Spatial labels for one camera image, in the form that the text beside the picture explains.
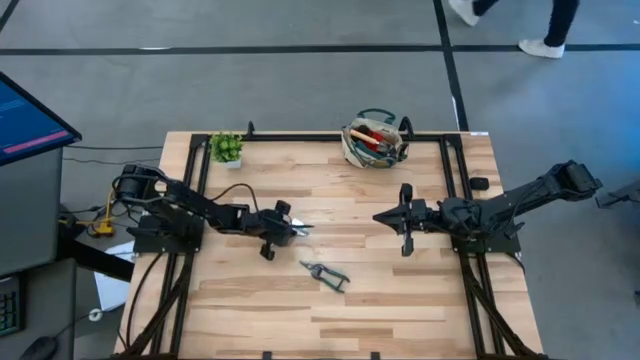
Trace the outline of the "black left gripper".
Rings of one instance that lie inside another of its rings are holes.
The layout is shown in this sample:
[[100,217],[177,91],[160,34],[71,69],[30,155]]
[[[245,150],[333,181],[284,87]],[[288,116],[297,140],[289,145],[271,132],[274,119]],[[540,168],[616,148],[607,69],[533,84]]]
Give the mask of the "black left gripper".
[[308,236],[307,231],[300,229],[314,228],[314,225],[291,224],[287,220],[290,210],[289,203],[278,200],[274,209],[264,209],[254,213],[247,212],[240,216],[243,233],[264,241],[260,255],[267,261],[272,261],[275,258],[273,245],[286,247],[295,236]]

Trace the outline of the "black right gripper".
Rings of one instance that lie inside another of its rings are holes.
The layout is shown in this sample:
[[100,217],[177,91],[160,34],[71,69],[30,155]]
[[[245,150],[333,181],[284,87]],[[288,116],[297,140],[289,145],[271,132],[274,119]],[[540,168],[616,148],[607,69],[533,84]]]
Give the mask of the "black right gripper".
[[445,229],[438,211],[429,208],[423,199],[413,199],[413,187],[408,183],[401,185],[399,204],[392,209],[375,214],[373,219],[380,224],[388,226],[396,234],[403,236],[403,245],[401,247],[401,255],[403,257],[409,257],[414,252],[414,240],[412,238],[414,230],[425,233],[449,233]]

